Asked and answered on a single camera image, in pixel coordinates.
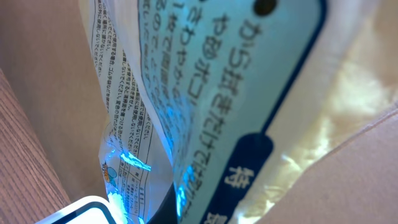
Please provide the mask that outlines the yellow snack bag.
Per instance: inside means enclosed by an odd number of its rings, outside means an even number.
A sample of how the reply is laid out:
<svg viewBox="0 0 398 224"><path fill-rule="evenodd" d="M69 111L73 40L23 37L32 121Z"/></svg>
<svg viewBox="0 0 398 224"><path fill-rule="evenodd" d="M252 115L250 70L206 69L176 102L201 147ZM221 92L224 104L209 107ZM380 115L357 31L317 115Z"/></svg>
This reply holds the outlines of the yellow snack bag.
<svg viewBox="0 0 398 224"><path fill-rule="evenodd" d="M80 1L117 223L255 223L397 107L397 2Z"/></svg>

